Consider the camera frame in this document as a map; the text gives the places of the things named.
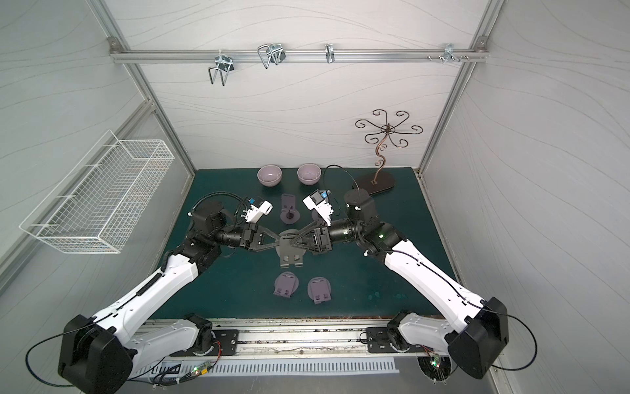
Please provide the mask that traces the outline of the purple phone stand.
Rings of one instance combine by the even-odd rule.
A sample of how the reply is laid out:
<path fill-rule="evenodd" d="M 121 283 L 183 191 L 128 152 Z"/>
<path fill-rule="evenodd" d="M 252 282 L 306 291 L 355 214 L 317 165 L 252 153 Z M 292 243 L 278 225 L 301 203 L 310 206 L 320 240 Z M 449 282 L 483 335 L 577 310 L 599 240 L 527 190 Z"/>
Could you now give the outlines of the purple phone stand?
<path fill-rule="evenodd" d="M 295 224 L 300 220 L 300 212 L 297 210 L 295 195 L 282 195 L 282 211 L 280 219 L 287 225 Z"/>
<path fill-rule="evenodd" d="M 291 272 L 283 272 L 274 282 L 274 296 L 290 298 L 299 287 L 298 277 Z"/>
<path fill-rule="evenodd" d="M 324 277 L 314 277 L 308 282 L 308 297 L 315 303 L 320 305 L 331 300 L 331 284 Z"/>

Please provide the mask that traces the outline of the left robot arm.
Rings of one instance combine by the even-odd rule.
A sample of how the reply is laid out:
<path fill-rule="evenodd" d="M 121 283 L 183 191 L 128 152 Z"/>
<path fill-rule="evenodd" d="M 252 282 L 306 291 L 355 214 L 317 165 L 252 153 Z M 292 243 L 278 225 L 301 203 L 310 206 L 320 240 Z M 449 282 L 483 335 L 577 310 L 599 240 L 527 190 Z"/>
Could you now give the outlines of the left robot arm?
<path fill-rule="evenodd" d="M 64 328 L 59 375 L 84 393 L 114 393 L 136 369 L 180 351 L 204 356 L 216 349 L 213 325 L 188 314 L 146 336 L 137 330 L 180 289 L 197 279 L 224 246 L 265 251 L 279 237 L 257 224 L 272 211 L 267 200 L 249 199 L 244 223 L 221 202 L 205 200 L 190 212 L 185 240 L 167 252 L 161 266 L 121 299 L 87 318 L 77 315 Z"/>

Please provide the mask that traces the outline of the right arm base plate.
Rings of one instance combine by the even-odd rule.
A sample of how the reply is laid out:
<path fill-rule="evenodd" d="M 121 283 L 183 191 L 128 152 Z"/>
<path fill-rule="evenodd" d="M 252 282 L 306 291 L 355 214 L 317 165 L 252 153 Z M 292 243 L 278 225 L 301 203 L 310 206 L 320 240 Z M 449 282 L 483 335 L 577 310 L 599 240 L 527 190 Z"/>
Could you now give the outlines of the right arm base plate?
<path fill-rule="evenodd" d="M 384 327 L 368 327 L 360 335 L 359 341 L 364 344 L 369 354 L 424 354 L 433 353 L 431 347 L 422 345 L 409 345 L 402 341 L 393 343 Z"/>

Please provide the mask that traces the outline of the dark grey phone stand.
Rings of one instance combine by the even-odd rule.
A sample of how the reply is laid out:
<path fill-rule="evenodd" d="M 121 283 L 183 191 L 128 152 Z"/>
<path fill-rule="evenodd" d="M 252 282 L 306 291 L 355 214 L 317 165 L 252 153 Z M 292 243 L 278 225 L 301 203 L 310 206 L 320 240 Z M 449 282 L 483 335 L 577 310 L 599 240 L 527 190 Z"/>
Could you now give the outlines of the dark grey phone stand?
<path fill-rule="evenodd" d="M 280 259 L 280 267 L 282 269 L 288 269 L 289 267 L 300 268 L 304 265 L 304 255 L 306 250 L 300 249 L 291 244 L 298 233 L 298 230 L 290 229 L 283 231 L 280 234 L 280 240 L 278 241 L 276 252 Z"/>

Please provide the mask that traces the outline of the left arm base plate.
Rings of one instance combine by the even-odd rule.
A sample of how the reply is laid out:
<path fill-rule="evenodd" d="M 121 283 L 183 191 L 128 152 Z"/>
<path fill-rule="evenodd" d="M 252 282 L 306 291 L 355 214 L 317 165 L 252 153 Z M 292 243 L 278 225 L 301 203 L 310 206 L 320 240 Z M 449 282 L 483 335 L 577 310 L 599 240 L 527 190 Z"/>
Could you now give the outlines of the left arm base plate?
<path fill-rule="evenodd" d="M 240 332 L 236 329 L 206 330 L 198 335 L 193 346 L 185 351 L 177 351 L 170 357 L 205 357 L 205 356 L 234 356 Z"/>

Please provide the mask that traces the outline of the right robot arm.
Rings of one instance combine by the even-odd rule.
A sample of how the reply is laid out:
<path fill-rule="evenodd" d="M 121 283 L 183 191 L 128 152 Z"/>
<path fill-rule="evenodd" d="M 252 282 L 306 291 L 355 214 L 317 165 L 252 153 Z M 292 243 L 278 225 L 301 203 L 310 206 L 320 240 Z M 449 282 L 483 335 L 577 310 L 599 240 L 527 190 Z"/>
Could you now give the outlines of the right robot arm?
<path fill-rule="evenodd" d="M 509 314 L 495 297 L 485 300 L 456 282 L 425 257 L 410 239 L 390 223 L 380 220 L 374 199 L 363 189 L 344 196 L 346 218 L 334 220 L 326 190 L 304 198 L 304 205 L 318 214 L 310 225 L 279 236 L 257 224 L 272 206 L 252 202 L 246 223 L 255 229 L 250 248 L 292 249 L 299 255 L 330 252 L 336 243 L 355 241 L 365 256 L 384 264 L 405 279 L 441 313 L 443 320 L 401 311 L 387 324 L 385 351 L 421 351 L 428 360 L 425 374 L 445 378 L 454 368 L 481 379 L 493 368 L 509 342 Z"/>

